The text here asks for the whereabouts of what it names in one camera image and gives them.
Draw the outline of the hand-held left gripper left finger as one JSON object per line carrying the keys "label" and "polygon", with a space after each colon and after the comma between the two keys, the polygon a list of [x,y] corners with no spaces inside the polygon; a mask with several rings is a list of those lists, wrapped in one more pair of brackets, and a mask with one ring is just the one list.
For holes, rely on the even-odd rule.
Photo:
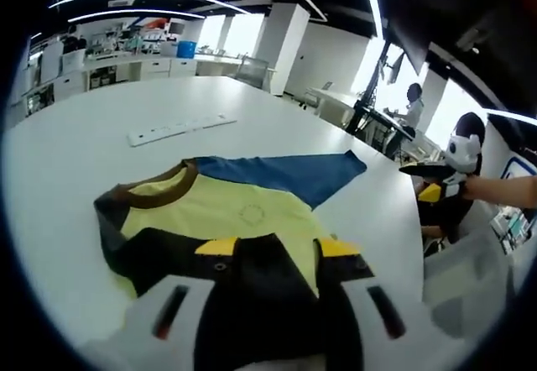
{"label": "hand-held left gripper left finger", "polygon": [[132,344],[155,347],[177,332],[193,343],[207,303],[237,288],[238,238],[136,237],[124,245],[124,275],[137,299],[128,308],[124,333]]}

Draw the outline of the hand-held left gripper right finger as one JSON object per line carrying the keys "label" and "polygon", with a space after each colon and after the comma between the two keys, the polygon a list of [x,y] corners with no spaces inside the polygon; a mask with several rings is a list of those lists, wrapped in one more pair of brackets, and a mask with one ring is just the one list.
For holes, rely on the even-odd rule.
{"label": "hand-held left gripper right finger", "polygon": [[320,300],[341,346],[382,346],[417,338],[419,302],[381,284],[350,243],[324,238],[317,248]]}

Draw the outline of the person's right hand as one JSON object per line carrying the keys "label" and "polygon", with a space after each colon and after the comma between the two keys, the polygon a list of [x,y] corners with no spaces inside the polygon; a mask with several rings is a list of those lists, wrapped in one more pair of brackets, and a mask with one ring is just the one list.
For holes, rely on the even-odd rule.
{"label": "person's right hand", "polygon": [[497,204],[497,187],[499,180],[482,178],[480,176],[468,177],[462,187],[462,196],[467,200],[485,201]]}

